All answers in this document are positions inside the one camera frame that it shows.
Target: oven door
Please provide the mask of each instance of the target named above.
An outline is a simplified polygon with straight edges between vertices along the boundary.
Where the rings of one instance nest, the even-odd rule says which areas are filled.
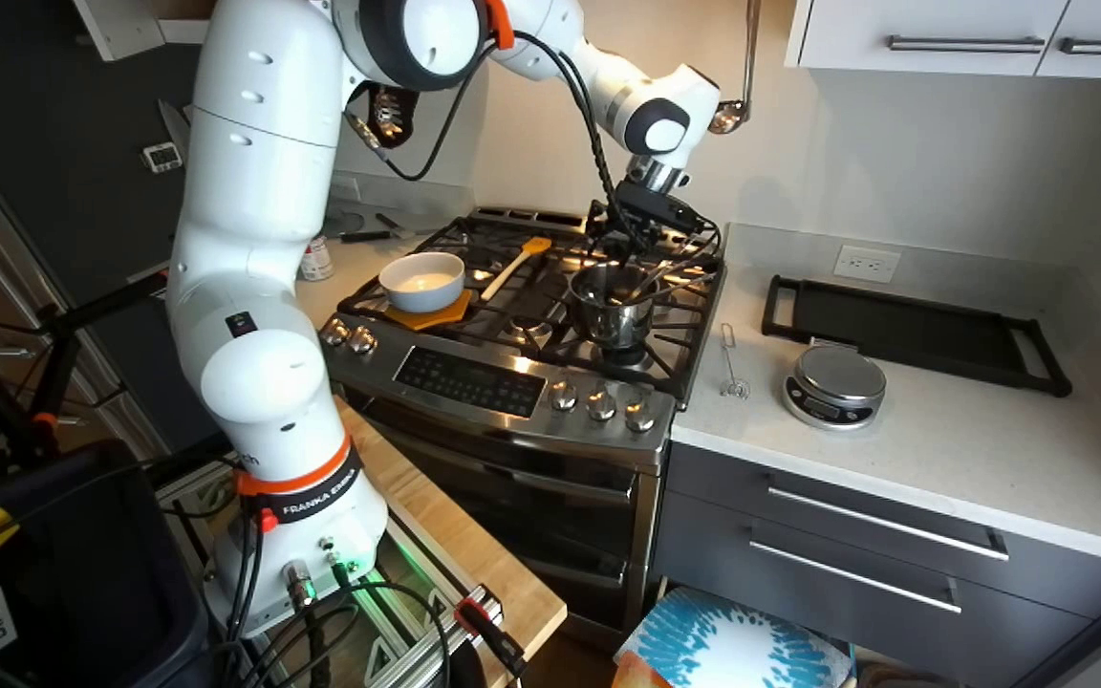
[[[623,625],[637,475],[370,405],[370,423],[577,616]]]

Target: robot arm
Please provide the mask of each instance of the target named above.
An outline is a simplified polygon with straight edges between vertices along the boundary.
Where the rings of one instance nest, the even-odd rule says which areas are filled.
[[[665,196],[719,102],[675,70],[647,80],[580,39],[572,0],[512,0],[512,25],[561,52],[597,121]],[[228,629],[291,616],[291,588],[337,588],[331,565],[370,569],[387,504],[341,423],[295,271],[321,229],[341,112],[364,85],[448,88],[479,58],[487,12],[473,0],[217,0],[191,102],[188,188],[168,260],[168,319],[188,382],[240,458],[248,504],[215,545],[208,604]],[[550,77],[517,42],[499,61]]]

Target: stainless steel oven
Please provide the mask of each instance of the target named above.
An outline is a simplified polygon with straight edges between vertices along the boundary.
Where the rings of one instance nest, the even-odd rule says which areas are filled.
[[[378,284],[321,328],[337,388],[440,489],[558,588],[577,625],[633,625],[651,588],[659,453],[688,405],[719,260],[671,235],[637,254],[657,277],[647,335],[600,349],[570,307],[570,277],[609,265],[597,217],[479,209],[420,249],[465,260],[486,289],[527,235],[527,260],[462,317],[410,323]]]

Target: gas stove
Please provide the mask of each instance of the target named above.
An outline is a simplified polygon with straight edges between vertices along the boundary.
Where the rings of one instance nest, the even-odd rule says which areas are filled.
[[[614,265],[603,253],[600,207],[588,212],[473,209],[416,253],[462,254],[465,295],[481,295],[527,235],[550,235],[550,253],[519,265],[487,300],[471,300],[462,317],[429,328],[410,328],[378,277],[364,284],[321,328],[331,382],[349,396],[396,400],[531,439],[659,444],[671,412],[688,405],[719,298],[714,246],[665,234],[651,253],[628,254],[659,277],[659,295],[643,345],[623,353],[600,349],[564,298],[580,268]]]

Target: white countertop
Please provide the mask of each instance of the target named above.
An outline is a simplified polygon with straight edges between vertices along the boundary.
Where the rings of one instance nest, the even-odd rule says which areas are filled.
[[[719,393],[731,367],[712,335],[691,405],[671,423],[675,444],[1101,556],[1101,423],[1080,382],[1070,396],[1052,396],[880,358],[880,418],[858,433],[810,428],[781,400],[803,345],[759,335],[770,271],[747,253],[731,246],[714,310],[714,328],[732,328],[731,358],[744,396]]]

